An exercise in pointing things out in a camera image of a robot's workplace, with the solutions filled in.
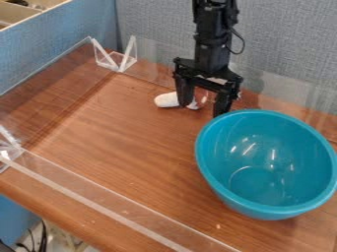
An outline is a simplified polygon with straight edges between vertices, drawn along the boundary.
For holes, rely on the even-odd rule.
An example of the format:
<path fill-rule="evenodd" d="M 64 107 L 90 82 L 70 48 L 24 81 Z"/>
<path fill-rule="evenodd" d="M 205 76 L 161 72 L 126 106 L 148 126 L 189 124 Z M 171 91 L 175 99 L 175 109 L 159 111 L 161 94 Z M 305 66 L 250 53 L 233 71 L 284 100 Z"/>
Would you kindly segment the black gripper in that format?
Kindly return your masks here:
<path fill-rule="evenodd" d="M 199 70 L 193 59 L 174 59 L 175 89 L 181 106 L 187 106 L 194 100 L 195 87 L 201 87 L 214 93 L 213 116 L 218 117 L 230 110 L 233 102 L 238 98 L 243 78 L 235 74 L 227 66 L 209 73 Z"/>

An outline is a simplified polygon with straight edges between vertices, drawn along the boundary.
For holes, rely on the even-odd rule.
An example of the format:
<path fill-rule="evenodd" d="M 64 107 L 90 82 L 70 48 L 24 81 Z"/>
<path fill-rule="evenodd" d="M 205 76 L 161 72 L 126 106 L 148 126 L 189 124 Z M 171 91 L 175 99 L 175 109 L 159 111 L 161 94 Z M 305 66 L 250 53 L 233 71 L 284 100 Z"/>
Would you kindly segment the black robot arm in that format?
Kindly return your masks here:
<path fill-rule="evenodd" d="M 195 57 L 174 59 L 175 89 L 181 106 L 187 106 L 195 96 L 195 87 L 215 93 L 213 116 L 230 110 L 238 99 L 243 78 L 229 69 L 231 38 L 241 34 L 234 29 L 238 23 L 235 0 L 193 0 L 194 23 L 197 24 Z"/>

